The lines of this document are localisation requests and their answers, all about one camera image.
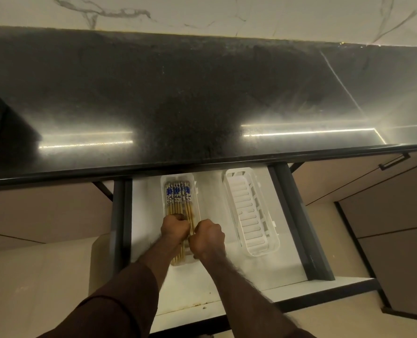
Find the person's left arm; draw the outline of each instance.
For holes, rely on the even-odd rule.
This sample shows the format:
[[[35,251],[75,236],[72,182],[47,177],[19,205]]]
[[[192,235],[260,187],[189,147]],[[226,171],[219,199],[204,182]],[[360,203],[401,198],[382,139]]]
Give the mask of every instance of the person's left arm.
[[[181,219],[179,215],[166,216],[161,237],[137,262],[124,268],[55,329],[40,337],[148,336],[169,264],[189,233],[188,221]]]

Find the countertop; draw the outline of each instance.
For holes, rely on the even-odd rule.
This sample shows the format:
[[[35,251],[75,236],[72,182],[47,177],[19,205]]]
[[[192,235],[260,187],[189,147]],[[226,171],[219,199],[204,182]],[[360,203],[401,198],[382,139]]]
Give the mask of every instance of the countertop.
[[[0,27],[0,185],[417,150],[417,47]]]

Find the cabinet handle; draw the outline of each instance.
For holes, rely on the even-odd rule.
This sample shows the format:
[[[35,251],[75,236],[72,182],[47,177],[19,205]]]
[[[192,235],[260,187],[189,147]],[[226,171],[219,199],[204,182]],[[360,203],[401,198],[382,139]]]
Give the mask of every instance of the cabinet handle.
[[[410,159],[410,155],[409,153],[403,153],[403,155],[401,155],[399,158],[397,158],[396,161],[392,160],[386,164],[379,164],[379,168],[381,169],[381,171],[385,171],[386,169],[389,169],[397,164],[399,164],[400,162],[403,162],[407,159]]]

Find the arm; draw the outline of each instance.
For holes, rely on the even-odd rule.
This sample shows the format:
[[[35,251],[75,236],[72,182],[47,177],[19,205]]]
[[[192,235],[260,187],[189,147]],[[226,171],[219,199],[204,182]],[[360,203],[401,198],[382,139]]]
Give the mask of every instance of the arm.
[[[235,270],[226,257],[224,233],[219,224],[206,219],[195,231],[190,236],[190,249],[212,277],[235,337],[312,337],[298,330]]]
[[[189,233],[188,221],[179,219],[166,216],[161,238],[137,262],[124,268],[41,337],[147,337],[157,312],[158,291]]]

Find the clear plastic container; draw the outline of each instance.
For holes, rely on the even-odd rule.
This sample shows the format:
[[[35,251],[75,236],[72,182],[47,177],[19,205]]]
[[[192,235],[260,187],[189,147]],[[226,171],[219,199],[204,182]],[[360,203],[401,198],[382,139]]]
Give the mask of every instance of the clear plastic container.
[[[223,180],[242,251],[261,256],[279,249],[276,225],[251,168],[228,169]]]
[[[170,174],[170,175],[163,175],[160,178],[160,185],[162,187],[162,201],[163,201],[163,215],[166,216],[166,194],[165,194],[165,185],[167,183],[174,183],[176,181],[188,181],[189,188],[191,193],[191,209],[193,214],[193,223],[196,226],[201,221],[200,209],[199,209],[199,202],[198,202],[198,188],[196,187],[196,181],[194,180],[194,176],[192,173],[182,173],[182,174]],[[197,262],[198,260],[194,258],[193,253],[189,249],[188,240],[184,241],[184,248],[185,248],[185,260],[179,262],[174,266],[180,266],[187,263]]]

